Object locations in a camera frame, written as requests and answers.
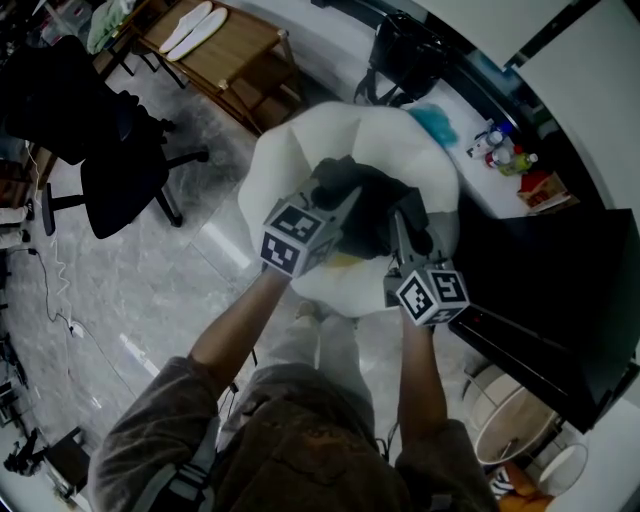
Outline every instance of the black bag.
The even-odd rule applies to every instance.
[[[418,100],[440,79],[449,49],[442,39],[404,12],[387,15],[376,31],[369,70],[356,87],[373,105],[399,106]],[[376,95],[376,72],[395,86],[381,98]],[[400,88],[403,93],[393,95]]]

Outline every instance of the cable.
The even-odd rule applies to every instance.
[[[218,414],[220,414],[220,411],[222,411],[222,408],[224,407],[224,404],[227,403],[227,398],[229,398],[229,393],[231,393],[231,388],[227,389],[227,394],[224,395],[224,400],[222,401],[222,405],[220,407],[218,407]]]
[[[40,201],[38,201],[38,185],[40,185],[40,171],[38,171],[38,164],[33,159],[33,156],[31,156],[31,150],[29,149],[29,141],[25,140],[24,146],[27,148],[27,153],[29,153],[29,158],[31,158],[31,161],[33,162],[33,165],[36,170],[36,188],[35,188],[35,191],[33,192],[33,200],[40,207],[40,209],[42,209],[42,204],[40,203]]]
[[[64,271],[67,269],[67,265],[66,263],[58,259],[58,232],[57,231],[53,235],[53,241],[51,242],[50,247],[54,247],[54,258],[56,260],[56,265],[61,267],[60,270],[58,271],[58,279],[60,279],[60,281],[64,283],[64,286],[60,288],[60,290],[58,290],[58,292],[56,293],[56,296],[60,297],[60,294],[64,292],[67,288],[69,288],[69,286],[71,286],[71,281],[69,281],[68,279],[62,276]],[[69,324],[72,324],[73,322],[71,321],[71,313],[73,311],[73,305],[71,304],[69,299],[67,299],[66,297],[60,297],[60,298],[63,299],[67,304],[69,304],[69,314],[67,315],[67,319],[68,319],[67,322]]]
[[[47,310],[47,318],[49,319],[49,321],[51,323],[55,323],[58,318],[61,318],[65,322],[65,324],[67,326],[67,330],[71,333],[71,336],[75,338],[74,330],[73,330],[73,327],[71,326],[71,322],[64,315],[61,315],[60,313],[56,312],[55,315],[51,315],[51,313],[50,313],[50,310],[49,310],[49,284],[48,284],[48,278],[47,278],[47,269],[44,266],[44,262],[42,260],[42,256],[40,255],[40,253],[34,248],[30,248],[30,249],[14,249],[13,251],[7,251],[7,256],[9,256],[9,255],[11,255],[13,253],[16,253],[16,252],[24,252],[24,251],[27,251],[31,255],[38,256],[38,260],[40,261],[40,266],[42,267],[42,271],[44,273],[44,287],[45,287],[45,290],[46,290],[45,308]],[[122,378],[122,376],[118,373],[118,371],[115,369],[115,366],[113,366],[113,364],[111,363],[111,360],[104,353],[104,351],[102,350],[102,347],[98,343],[98,340],[96,340],[95,336],[91,333],[91,331],[89,331],[89,329],[87,329],[87,327],[84,324],[82,324],[81,322],[79,322],[78,320],[74,320],[73,323],[75,323],[75,324],[79,325],[80,327],[82,327],[84,332],[86,332],[91,337],[91,339],[95,343],[96,347],[98,348],[98,351],[102,354],[102,357],[105,358],[105,360],[107,361],[107,364],[111,367],[113,372],[118,376],[118,378],[122,381],[122,383],[129,390],[129,392],[133,396],[136,396],[136,394],[133,392],[131,387],[127,384],[127,381],[125,381]],[[70,380],[71,379],[71,369],[70,369],[70,365],[69,365],[69,347],[67,345],[67,337],[66,336],[64,338],[64,343],[65,343],[65,352],[66,352],[66,359],[67,359],[67,369],[66,369],[65,373],[67,374],[67,377]]]
[[[64,322],[67,324],[67,329],[69,329],[70,332],[73,332],[73,329],[71,328],[71,323],[63,315],[61,315],[58,312],[56,312],[55,315],[51,315],[51,312],[49,310],[49,279],[47,278],[47,269],[44,266],[44,261],[42,261],[42,256],[40,255],[40,253],[34,248],[15,249],[13,251],[8,251],[7,256],[10,256],[11,254],[14,254],[16,252],[24,252],[24,251],[27,251],[31,255],[37,256],[38,261],[40,261],[40,266],[42,267],[42,272],[44,273],[44,288],[45,288],[44,304],[45,304],[45,309],[47,310],[47,318],[49,319],[49,322],[54,324],[58,318],[62,318],[62,320],[64,320]]]
[[[229,411],[227,412],[227,419],[229,419],[229,416],[231,416],[231,409],[233,408],[233,401],[236,399],[236,394],[234,393],[231,396],[231,405],[229,405]]]

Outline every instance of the gray pants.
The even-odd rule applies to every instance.
[[[332,315],[319,323],[303,316],[286,331],[282,342],[262,358],[256,371],[282,364],[316,369],[336,388],[372,407],[371,391],[360,372],[360,353],[353,320]]]

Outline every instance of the white cloth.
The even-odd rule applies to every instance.
[[[258,140],[238,196],[256,251],[262,243],[262,224],[278,199],[291,195],[322,159],[346,155],[417,187],[427,213],[457,210],[456,168],[409,113],[322,103]],[[378,257],[346,268],[321,265],[295,279],[292,287],[343,316],[364,316],[385,309],[382,280],[390,263],[391,257]]]

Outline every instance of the gray floor tile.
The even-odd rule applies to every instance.
[[[258,258],[249,236],[249,227],[238,206],[236,186],[200,229],[193,245],[239,290],[246,289],[260,272]]]
[[[172,356],[186,356],[202,331],[238,295],[189,245],[158,285],[135,325],[132,342],[161,368]]]

